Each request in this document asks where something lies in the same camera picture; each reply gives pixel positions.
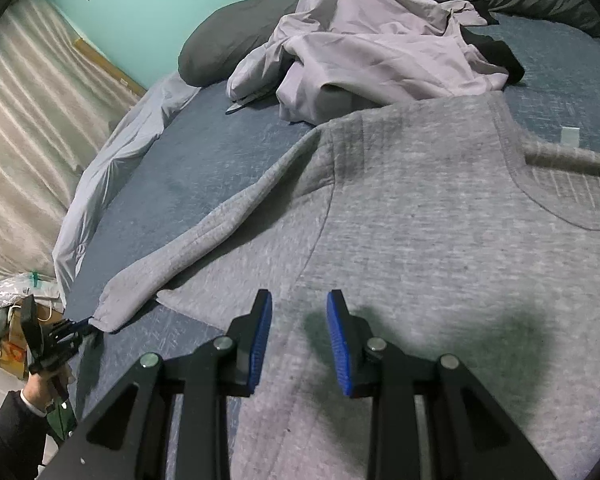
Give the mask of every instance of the black tool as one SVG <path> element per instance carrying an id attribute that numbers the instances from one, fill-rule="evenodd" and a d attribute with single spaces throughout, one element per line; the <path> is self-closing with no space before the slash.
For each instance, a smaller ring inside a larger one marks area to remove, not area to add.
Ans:
<path id="1" fill-rule="evenodd" d="M 91 330 L 95 330 L 89 325 L 88 319 L 77 322 L 63 319 L 48 325 L 40 325 L 38 305 L 33 296 L 27 296 L 22 301 L 20 325 L 33 357 L 29 364 L 29 371 L 32 374 L 57 371 L 78 353 L 84 336 Z M 57 398 L 65 402 L 69 397 L 66 387 L 57 376 L 52 377 L 51 381 Z"/>
<path id="2" fill-rule="evenodd" d="M 419 359 L 374 337 L 365 319 L 349 313 L 340 290 L 328 295 L 327 320 L 343 393 L 373 397 L 367 480 L 420 480 L 424 468 L 432 480 L 555 480 L 456 356 Z"/>
<path id="3" fill-rule="evenodd" d="M 66 441 L 43 480 L 164 477 L 174 398 L 183 395 L 176 480 L 229 480 L 226 397 L 249 397 L 260 382 L 272 316 L 260 290 L 251 313 L 193 354 L 163 361 L 147 353 Z"/>

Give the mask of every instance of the jacket sleeve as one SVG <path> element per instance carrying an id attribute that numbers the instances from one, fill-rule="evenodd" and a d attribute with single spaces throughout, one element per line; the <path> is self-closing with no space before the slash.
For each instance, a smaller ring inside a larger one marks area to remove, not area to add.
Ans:
<path id="1" fill-rule="evenodd" d="M 46 418 L 35 415 L 19 392 L 9 392 L 0 407 L 0 460 L 16 480 L 34 480 L 45 452 Z"/>

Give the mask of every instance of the white label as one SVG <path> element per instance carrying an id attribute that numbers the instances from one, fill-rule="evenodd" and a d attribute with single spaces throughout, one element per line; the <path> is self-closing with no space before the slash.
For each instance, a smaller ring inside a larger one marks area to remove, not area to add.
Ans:
<path id="1" fill-rule="evenodd" d="M 560 144 L 570 148 L 580 147 L 580 129 L 572 126 L 563 126 L 560 133 Z"/>

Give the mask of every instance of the gray sweater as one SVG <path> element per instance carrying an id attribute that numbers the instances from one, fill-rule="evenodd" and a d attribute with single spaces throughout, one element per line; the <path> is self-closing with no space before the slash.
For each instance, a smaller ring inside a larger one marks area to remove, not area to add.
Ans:
<path id="1" fill-rule="evenodd" d="M 236 478 L 364 477 L 370 409 L 336 385 L 332 288 L 405 351 L 458 355 L 559 478 L 600 456 L 600 155 L 534 139 L 499 92 L 319 126 L 113 278 L 93 323 L 115 330 L 157 292 L 227 326 L 259 287 L 274 320 Z"/>

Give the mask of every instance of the human hand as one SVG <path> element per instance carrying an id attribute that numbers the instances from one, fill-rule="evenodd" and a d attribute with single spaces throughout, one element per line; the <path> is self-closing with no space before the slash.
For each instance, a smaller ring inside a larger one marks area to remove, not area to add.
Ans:
<path id="1" fill-rule="evenodd" d="M 51 379 L 58 376 L 62 386 L 66 388 L 71 377 L 71 369 L 68 365 L 58 368 L 55 372 L 43 371 L 39 374 L 29 375 L 26 386 L 22 389 L 22 395 L 33 406 L 41 412 L 54 400 L 55 390 L 51 384 Z"/>

